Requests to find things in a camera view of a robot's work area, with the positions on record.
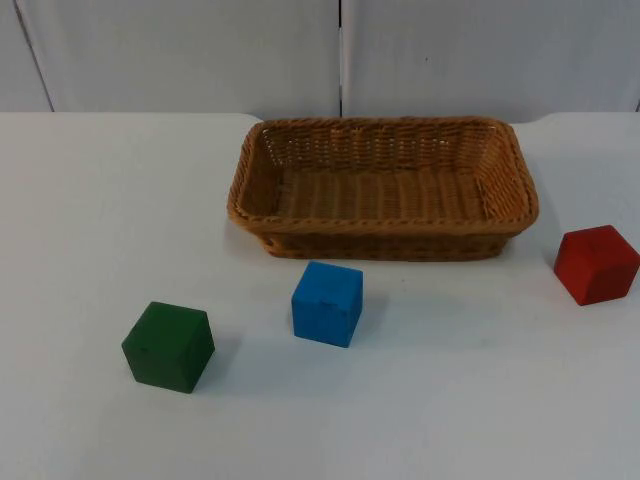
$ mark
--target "red block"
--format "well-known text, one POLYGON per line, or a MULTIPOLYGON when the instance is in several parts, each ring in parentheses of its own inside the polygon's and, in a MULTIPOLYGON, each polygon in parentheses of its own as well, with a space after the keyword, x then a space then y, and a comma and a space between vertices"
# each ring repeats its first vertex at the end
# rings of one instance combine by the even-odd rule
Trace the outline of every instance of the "red block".
POLYGON ((640 255, 611 225, 566 233, 554 272, 578 305, 627 295, 640 255))

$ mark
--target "basket rim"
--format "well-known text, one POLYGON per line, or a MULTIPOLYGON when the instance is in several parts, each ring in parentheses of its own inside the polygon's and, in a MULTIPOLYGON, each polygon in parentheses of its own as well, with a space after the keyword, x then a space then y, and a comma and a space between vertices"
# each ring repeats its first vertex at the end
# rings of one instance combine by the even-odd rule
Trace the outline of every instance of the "basket rim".
POLYGON ((513 128, 500 120, 482 116, 465 117, 318 117, 266 120, 254 125, 242 145, 240 160, 229 191, 227 201, 229 217, 238 225, 254 234, 331 234, 331 235, 492 235, 514 236, 531 226, 539 214, 538 196, 533 179, 527 169, 519 142, 513 128), (477 122, 501 130, 512 149, 512 157, 524 187, 527 199, 525 211, 509 219, 459 220, 439 218, 436 220, 414 219, 328 219, 309 217, 281 217, 277 215, 253 215, 239 205, 246 188, 247 173, 253 161, 254 146, 260 134, 273 127, 308 126, 384 126, 397 124, 469 123, 477 122))

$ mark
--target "toy block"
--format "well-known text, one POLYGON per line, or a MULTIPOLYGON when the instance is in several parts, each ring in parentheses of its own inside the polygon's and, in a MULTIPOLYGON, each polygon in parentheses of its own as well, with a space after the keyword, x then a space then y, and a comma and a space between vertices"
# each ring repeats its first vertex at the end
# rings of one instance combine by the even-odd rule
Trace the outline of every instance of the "toy block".
POLYGON ((627 295, 640 255, 611 225, 564 235, 554 272, 578 305, 627 295))
POLYGON ((137 382, 191 393, 215 347, 206 312, 151 302, 122 349, 137 382))
POLYGON ((362 312, 360 270, 309 262, 291 305, 296 337, 347 348, 362 312))

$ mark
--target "rectangular basket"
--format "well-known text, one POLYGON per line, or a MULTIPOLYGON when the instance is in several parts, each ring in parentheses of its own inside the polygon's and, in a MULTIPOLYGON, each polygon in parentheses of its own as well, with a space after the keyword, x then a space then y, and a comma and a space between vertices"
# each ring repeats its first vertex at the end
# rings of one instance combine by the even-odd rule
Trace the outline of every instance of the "rectangular basket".
POLYGON ((472 260, 538 215, 513 129, 482 117, 257 124, 229 217, 272 255, 472 260))

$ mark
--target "white backdrop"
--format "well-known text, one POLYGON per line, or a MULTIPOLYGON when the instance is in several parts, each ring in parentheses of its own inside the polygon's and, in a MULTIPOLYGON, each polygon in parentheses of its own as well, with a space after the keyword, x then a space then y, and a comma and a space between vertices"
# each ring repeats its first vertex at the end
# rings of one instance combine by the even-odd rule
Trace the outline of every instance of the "white backdrop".
POLYGON ((0 112, 46 112, 47 97, 11 0, 0 0, 0 112))
POLYGON ((57 111, 338 113, 334 0, 20 0, 57 111))
POLYGON ((640 2, 343 0, 347 115, 633 111, 640 2))

